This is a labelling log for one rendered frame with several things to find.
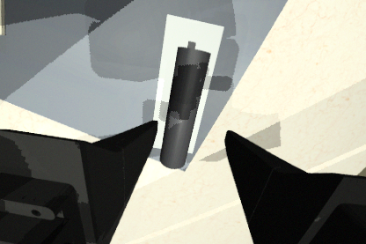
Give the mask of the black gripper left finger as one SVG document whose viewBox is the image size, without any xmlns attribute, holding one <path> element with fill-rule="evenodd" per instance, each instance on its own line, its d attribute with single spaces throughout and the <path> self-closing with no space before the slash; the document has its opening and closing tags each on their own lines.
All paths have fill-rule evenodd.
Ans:
<svg viewBox="0 0 366 244">
<path fill-rule="evenodd" d="M 0 173 L 76 191 L 86 244 L 110 244 L 150 156 L 158 121 L 97 142 L 0 129 Z"/>
</svg>

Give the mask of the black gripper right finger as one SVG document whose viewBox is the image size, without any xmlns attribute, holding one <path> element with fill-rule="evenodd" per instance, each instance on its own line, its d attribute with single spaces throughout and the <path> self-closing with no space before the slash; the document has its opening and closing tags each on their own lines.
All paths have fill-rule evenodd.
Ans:
<svg viewBox="0 0 366 244">
<path fill-rule="evenodd" d="M 227 158 L 253 244 L 309 244 L 343 203 L 366 205 L 366 177 L 307 173 L 227 130 Z"/>
</svg>

